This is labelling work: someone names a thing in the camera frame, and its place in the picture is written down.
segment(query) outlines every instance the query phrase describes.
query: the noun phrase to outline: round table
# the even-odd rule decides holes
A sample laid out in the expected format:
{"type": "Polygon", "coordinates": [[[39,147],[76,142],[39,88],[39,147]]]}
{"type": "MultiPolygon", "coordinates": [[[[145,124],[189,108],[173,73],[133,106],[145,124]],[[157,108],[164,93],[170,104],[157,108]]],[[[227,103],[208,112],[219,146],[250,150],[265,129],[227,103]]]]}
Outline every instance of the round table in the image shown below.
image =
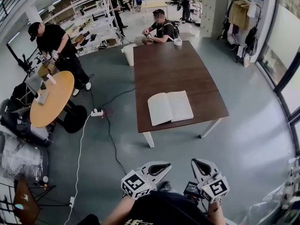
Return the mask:
{"type": "Polygon", "coordinates": [[[87,111],[83,106],[76,106],[69,99],[73,92],[74,77],[69,71],[62,71],[53,78],[56,84],[50,80],[45,82],[49,95],[44,105],[40,105],[34,99],[30,109],[30,121],[37,128],[45,127],[54,120],[61,124],[69,133],[79,131],[86,120],[87,111]],[[62,110],[67,112],[64,121],[58,118],[62,110]]]}

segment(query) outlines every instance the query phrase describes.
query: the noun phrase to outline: open book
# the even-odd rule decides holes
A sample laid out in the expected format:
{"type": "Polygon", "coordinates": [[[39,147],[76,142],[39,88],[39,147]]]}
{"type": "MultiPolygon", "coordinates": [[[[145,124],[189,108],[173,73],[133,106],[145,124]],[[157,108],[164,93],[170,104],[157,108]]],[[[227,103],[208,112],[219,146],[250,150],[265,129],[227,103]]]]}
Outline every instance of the open book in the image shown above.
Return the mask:
{"type": "Polygon", "coordinates": [[[148,107],[153,126],[194,117],[185,91],[153,95],[148,99],[148,107]]]}

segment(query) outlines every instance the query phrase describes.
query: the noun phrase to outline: roll of tape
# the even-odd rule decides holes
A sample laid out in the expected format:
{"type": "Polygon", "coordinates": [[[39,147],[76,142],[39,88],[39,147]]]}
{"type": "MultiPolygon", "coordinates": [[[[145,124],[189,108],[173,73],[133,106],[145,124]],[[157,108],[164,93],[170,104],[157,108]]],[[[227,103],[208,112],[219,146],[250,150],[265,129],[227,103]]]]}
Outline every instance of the roll of tape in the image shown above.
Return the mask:
{"type": "Polygon", "coordinates": [[[174,44],[175,44],[176,46],[181,46],[181,45],[182,45],[182,40],[181,40],[180,38],[175,38],[175,39],[174,39],[174,44]]]}

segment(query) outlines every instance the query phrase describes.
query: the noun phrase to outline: white bottle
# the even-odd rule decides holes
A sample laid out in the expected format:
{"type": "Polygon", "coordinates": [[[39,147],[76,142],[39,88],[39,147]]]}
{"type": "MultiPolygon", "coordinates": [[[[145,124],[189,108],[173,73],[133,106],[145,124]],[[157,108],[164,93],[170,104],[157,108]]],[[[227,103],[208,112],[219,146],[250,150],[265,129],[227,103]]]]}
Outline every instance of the white bottle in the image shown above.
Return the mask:
{"type": "Polygon", "coordinates": [[[55,79],[54,79],[49,73],[47,74],[47,78],[48,78],[53,84],[56,84],[55,79]]]}

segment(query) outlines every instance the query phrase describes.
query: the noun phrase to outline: black table base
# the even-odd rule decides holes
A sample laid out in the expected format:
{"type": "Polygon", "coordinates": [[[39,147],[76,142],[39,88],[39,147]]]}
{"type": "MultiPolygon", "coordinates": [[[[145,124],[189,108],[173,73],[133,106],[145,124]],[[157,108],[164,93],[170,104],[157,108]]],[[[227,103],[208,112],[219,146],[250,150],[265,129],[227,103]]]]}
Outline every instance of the black table base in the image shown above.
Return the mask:
{"type": "Polygon", "coordinates": [[[59,118],[56,118],[55,121],[61,124],[68,133],[78,132],[84,126],[87,118],[85,107],[81,105],[76,106],[69,100],[64,110],[67,112],[64,121],[59,118]]]}

